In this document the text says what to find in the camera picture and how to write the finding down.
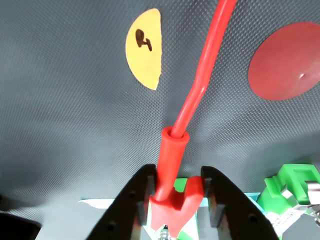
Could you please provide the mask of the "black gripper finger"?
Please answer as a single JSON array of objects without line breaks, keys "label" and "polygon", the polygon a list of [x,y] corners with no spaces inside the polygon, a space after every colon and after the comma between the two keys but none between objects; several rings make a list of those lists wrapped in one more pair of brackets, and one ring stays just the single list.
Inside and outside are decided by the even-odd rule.
[{"label": "black gripper finger", "polygon": [[210,226],[219,240],[277,240],[264,214],[221,171],[201,167],[204,196],[208,200]]},{"label": "black gripper finger", "polygon": [[145,164],[127,182],[101,219],[88,240],[139,240],[147,224],[151,196],[156,192],[157,169]]}]

